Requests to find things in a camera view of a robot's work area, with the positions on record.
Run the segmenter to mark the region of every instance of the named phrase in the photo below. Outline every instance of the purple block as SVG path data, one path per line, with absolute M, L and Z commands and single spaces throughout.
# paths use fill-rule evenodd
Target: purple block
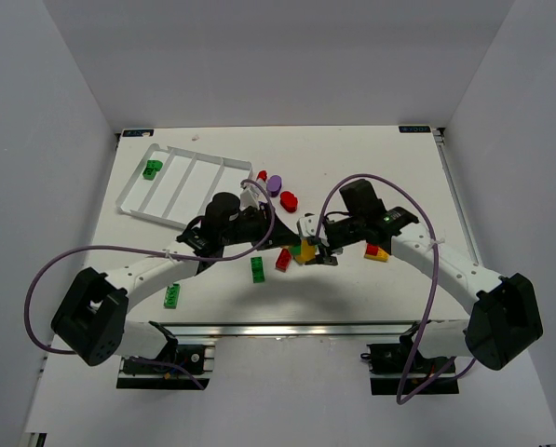
M 275 197 L 279 194 L 281 189 L 281 177 L 278 175 L 272 175 L 267 181 L 267 192 L 271 197 Z

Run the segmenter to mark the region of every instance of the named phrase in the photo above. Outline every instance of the green block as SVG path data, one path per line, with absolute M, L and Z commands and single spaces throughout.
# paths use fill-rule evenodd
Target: green block
M 300 245 L 297 245 L 296 247 L 290 247 L 288 251 L 292 256 L 300 256 L 300 253 L 302 252 L 302 248 Z
M 156 171 L 160 171 L 164 164 L 159 160 L 148 160 L 147 161 L 147 168 L 155 169 Z
M 265 274 L 263 271 L 263 258 L 257 256 L 251 258 L 251 272 L 252 272 L 252 282 L 259 283 L 265 282 Z
M 167 309 L 175 309 L 178 304 L 178 294 L 181 291 L 180 284 L 172 284 L 166 289 L 166 298 L 164 299 L 164 307 Z
M 156 170 L 153 168 L 145 168 L 143 178 L 145 180 L 153 180 L 156 177 Z
M 263 271 L 263 258 L 261 256 L 257 256 L 255 258 L 251 258 L 251 270 L 254 272 L 255 270 Z
M 252 282 L 254 284 L 265 282 L 265 274 L 263 273 L 263 270 L 252 272 Z

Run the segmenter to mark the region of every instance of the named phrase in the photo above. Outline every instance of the yellow lego brick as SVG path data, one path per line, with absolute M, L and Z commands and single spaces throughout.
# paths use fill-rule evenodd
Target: yellow lego brick
M 304 239 L 300 244 L 300 254 L 294 256 L 294 261 L 298 264 L 304 264 L 311 259 L 315 259 L 315 246 L 309 245 L 309 243 Z
M 382 263 L 386 263 L 389 260 L 389 255 L 383 249 L 379 249 L 377 254 L 364 254 L 364 257 L 367 259 L 372 259 L 373 261 L 381 261 Z

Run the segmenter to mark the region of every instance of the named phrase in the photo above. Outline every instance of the red lego brick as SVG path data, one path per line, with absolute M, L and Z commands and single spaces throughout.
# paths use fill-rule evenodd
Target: red lego brick
M 288 251 L 288 249 L 282 249 L 281 253 L 279 254 L 278 260 L 276 261 L 276 269 L 280 272 L 285 272 L 288 269 L 288 265 L 290 265 L 290 261 L 292 260 L 292 255 Z
M 287 212 L 296 212 L 298 209 L 298 199 L 290 191 L 284 191 L 279 195 L 279 203 Z
M 379 252 L 378 246 L 367 244 L 367 250 L 364 252 L 364 255 L 366 256 L 368 254 L 369 256 L 376 256 L 378 252 Z

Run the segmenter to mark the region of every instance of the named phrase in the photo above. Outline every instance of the white wall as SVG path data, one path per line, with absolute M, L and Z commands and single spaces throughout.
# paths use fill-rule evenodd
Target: white wall
M 535 284 L 556 424 L 556 2 L 516 2 L 447 130 L 484 260 Z
M 0 446 L 17 445 L 41 364 L 22 325 L 27 286 L 49 258 L 89 240 L 114 147 L 42 2 L 0 1 Z M 79 262 L 39 288 L 44 340 Z
M 445 125 L 512 0 L 46 0 L 116 130 Z

